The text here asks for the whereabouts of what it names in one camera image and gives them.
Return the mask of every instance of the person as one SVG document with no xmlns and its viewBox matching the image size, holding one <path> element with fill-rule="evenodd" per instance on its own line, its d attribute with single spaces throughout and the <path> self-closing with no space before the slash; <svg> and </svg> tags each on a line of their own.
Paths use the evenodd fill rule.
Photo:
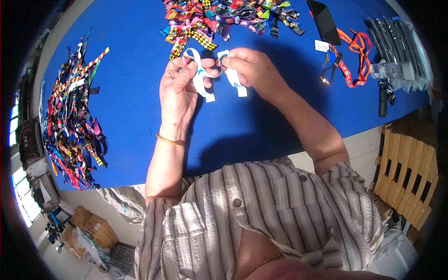
<svg viewBox="0 0 448 280">
<path fill-rule="evenodd" d="M 198 66 L 170 61 L 160 82 L 162 124 L 146 178 L 137 279 L 384 279 L 360 271 L 383 231 L 337 130 L 288 87 L 266 54 L 236 48 L 221 63 L 283 113 L 315 174 L 284 157 L 183 179 Z M 201 64 L 217 75 L 212 59 Z"/>
</svg>

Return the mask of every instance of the shirt button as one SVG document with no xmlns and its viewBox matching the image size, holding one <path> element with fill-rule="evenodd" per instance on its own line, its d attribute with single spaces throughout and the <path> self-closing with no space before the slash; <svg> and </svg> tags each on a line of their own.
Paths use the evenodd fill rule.
<svg viewBox="0 0 448 280">
<path fill-rule="evenodd" d="M 241 199 L 239 199 L 239 198 L 234 199 L 233 200 L 233 207 L 238 208 L 240 206 L 241 206 Z"/>
</svg>

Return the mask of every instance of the striped shirt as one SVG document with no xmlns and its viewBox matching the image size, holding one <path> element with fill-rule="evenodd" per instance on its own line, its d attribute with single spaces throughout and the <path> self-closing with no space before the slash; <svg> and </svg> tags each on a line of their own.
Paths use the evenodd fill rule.
<svg viewBox="0 0 448 280">
<path fill-rule="evenodd" d="M 244 162 L 183 179 L 178 205 L 148 203 L 135 250 L 137 280 L 230 280 L 243 228 L 316 268 L 363 270 L 383 239 L 364 179 L 348 164 L 320 177 L 288 158 Z"/>
</svg>

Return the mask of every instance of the plastic bottle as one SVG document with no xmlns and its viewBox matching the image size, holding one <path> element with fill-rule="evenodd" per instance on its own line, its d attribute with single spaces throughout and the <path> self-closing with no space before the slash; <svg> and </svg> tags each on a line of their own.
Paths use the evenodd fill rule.
<svg viewBox="0 0 448 280">
<path fill-rule="evenodd" d="M 414 69 L 410 62 L 384 62 L 370 65 L 370 74 L 374 79 L 415 79 Z"/>
</svg>

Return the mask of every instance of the white wristband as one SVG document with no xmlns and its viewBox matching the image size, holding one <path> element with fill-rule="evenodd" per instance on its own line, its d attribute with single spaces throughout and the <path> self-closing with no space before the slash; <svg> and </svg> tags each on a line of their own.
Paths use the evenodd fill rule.
<svg viewBox="0 0 448 280">
<path fill-rule="evenodd" d="M 193 53 L 193 55 L 192 56 L 189 55 L 188 51 L 191 51 Z M 205 98 L 205 102 L 208 103 L 208 102 L 215 101 L 216 100 L 215 95 L 213 93 L 208 93 L 205 90 L 204 78 L 205 77 L 216 78 L 219 75 L 216 77 L 211 77 L 201 65 L 201 56 L 199 55 L 199 52 L 191 47 L 185 50 L 184 55 L 182 56 L 182 60 L 184 61 L 185 64 L 188 64 L 189 62 L 192 62 L 192 61 L 196 62 L 196 64 L 198 65 L 198 72 L 193 77 L 193 85 L 194 85 L 196 91 L 203 98 Z"/>
<path fill-rule="evenodd" d="M 221 60 L 224 56 L 228 56 L 229 55 L 229 51 L 225 50 L 222 52 L 218 52 L 218 61 L 219 64 L 221 65 Z M 221 71 L 219 72 L 219 74 L 215 77 L 210 76 L 207 71 L 202 67 L 201 65 L 201 56 L 199 55 L 199 52 L 193 48 L 188 48 L 185 50 L 184 54 L 182 55 L 182 60 L 184 61 L 185 64 L 189 64 L 190 62 L 194 61 L 197 63 L 198 65 L 198 72 L 196 73 L 196 75 L 193 77 L 193 85 L 196 89 L 196 91 L 205 98 L 205 101 L 208 102 L 212 102 L 215 101 L 215 95 L 212 93 L 208 93 L 205 90 L 204 87 L 204 78 L 217 78 L 219 77 L 224 70 L 224 73 L 226 73 L 227 75 L 227 79 L 230 82 L 230 84 L 233 87 L 236 87 L 238 90 L 238 96 L 239 97 L 246 97 L 247 96 L 247 89 L 240 83 L 240 79 L 238 78 L 238 72 L 236 70 L 230 69 L 230 68 L 225 68 L 223 66 L 221 66 Z"/>
<path fill-rule="evenodd" d="M 229 56 L 229 51 L 225 50 L 222 52 L 218 52 L 218 61 L 221 65 L 221 61 L 223 59 L 224 56 Z M 245 86 L 243 86 L 240 83 L 240 78 L 238 78 L 238 72 L 236 70 L 230 69 L 230 68 L 226 68 L 224 73 L 227 76 L 227 79 L 229 81 L 229 83 L 233 86 L 236 87 L 238 90 L 238 96 L 239 97 L 246 97 L 247 96 L 247 89 Z"/>
</svg>

